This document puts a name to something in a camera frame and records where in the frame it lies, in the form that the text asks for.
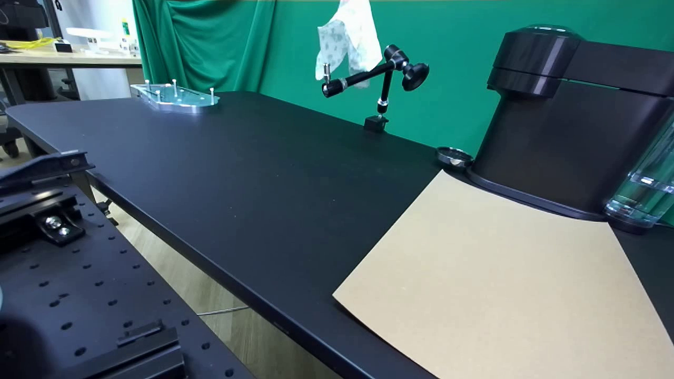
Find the green backdrop curtain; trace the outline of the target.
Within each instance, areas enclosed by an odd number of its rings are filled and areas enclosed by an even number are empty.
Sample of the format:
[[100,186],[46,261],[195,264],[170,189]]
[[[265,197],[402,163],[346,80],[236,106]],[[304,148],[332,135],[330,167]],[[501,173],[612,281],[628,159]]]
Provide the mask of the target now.
[[[316,80],[319,28],[339,0],[132,0],[143,76],[199,91],[253,91],[349,123],[379,87],[332,100]],[[486,79],[509,29],[569,28],[597,43],[674,48],[674,0],[370,0],[376,36],[430,66],[427,83],[389,95],[388,132],[477,153],[498,95]]]

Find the black perforated breadboard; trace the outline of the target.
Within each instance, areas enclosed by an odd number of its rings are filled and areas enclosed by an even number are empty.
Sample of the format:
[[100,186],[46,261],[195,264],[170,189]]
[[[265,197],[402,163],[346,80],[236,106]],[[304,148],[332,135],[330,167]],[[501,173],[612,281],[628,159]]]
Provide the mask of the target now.
[[253,379],[78,189],[0,208],[0,379]]

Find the black coffee machine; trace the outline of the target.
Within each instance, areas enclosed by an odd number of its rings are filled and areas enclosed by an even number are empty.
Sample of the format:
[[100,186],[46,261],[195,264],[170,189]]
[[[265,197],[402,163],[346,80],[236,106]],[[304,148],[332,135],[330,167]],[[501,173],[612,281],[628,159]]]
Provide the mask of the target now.
[[470,182],[550,214],[600,220],[672,114],[674,56],[520,28],[503,36],[486,87],[499,103]]

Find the black articulated stand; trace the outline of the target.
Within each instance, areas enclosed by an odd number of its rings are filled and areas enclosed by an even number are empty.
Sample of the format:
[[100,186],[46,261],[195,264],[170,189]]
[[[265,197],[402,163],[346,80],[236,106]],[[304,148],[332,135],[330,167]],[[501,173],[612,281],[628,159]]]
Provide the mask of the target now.
[[344,93],[349,87],[356,87],[356,85],[363,85],[363,83],[366,83],[370,79],[382,76],[384,83],[382,83],[382,93],[379,93],[379,100],[376,100],[376,114],[369,116],[365,121],[363,128],[370,132],[370,133],[384,133],[386,124],[388,124],[386,113],[388,113],[388,106],[389,106],[389,87],[391,87],[391,79],[393,79],[396,73],[401,73],[402,89],[406,93],[419,89],[425,83],[425,79],[430,76],[430,68],[425,63],[410,63],[402,48],[399,48],[396,45],[388,45],[384,48],[384,62],[382,63],[376,63],[369,73],[359,73],[359,74],[352,74],[352,76],[346,76],[346,79],[325,80],[323,83],[323,95],[325,97],[335,97],[335,95]]

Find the clear water tank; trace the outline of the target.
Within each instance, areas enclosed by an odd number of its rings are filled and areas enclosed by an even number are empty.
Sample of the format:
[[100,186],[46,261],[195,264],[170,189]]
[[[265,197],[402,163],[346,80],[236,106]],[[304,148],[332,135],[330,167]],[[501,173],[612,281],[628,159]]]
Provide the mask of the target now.
[[607,216],[650,231],[674,206],[674,121],[670,121],[607,200]]

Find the white cloth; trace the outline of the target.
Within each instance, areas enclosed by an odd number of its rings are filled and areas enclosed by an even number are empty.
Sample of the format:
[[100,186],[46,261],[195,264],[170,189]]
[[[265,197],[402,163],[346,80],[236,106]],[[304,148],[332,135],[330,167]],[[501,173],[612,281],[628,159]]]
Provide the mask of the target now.
[[370,0],[339,0],[332,18],[316,28],[319,56],[313,76],[326,80],[342,63],[352,74],[369,73],[382,62],[382,43]]

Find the black mounting rail bracket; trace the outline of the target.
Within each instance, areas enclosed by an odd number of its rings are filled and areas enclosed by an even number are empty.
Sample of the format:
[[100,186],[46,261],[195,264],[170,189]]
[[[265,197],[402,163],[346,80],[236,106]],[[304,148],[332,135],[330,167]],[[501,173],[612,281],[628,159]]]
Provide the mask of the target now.
[[84,236],[73,177],[91,168],[83,151],[44,155],[0,176],[0,251],[31,240],[66,247]]

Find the background wooden desk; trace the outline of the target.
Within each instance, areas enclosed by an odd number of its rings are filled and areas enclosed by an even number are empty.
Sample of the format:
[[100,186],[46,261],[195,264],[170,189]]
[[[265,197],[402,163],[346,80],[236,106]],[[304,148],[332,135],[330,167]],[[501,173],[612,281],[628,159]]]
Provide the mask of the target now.
[[138,57],[100,53],[100,52],[73,52],[56,53],[50,43],[17,43],[5,40],[0,52],[3,66],[42,66],[42,68],[138,68]]

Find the brown paper sheet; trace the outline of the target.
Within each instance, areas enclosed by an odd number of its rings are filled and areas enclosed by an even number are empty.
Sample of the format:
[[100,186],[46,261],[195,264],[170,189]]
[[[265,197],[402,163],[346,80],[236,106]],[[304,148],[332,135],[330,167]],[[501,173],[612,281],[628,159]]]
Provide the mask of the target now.
[[618,236],[435,176],[335,291],[438,379],[674,379]]

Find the small black round cap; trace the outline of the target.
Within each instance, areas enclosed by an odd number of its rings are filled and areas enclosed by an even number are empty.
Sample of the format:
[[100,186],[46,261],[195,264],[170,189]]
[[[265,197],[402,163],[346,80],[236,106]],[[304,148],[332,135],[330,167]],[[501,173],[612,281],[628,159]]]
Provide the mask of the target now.
[[438,164],[453,172],[466,172],[471,163],[471,156],[458,148],[440,148]]

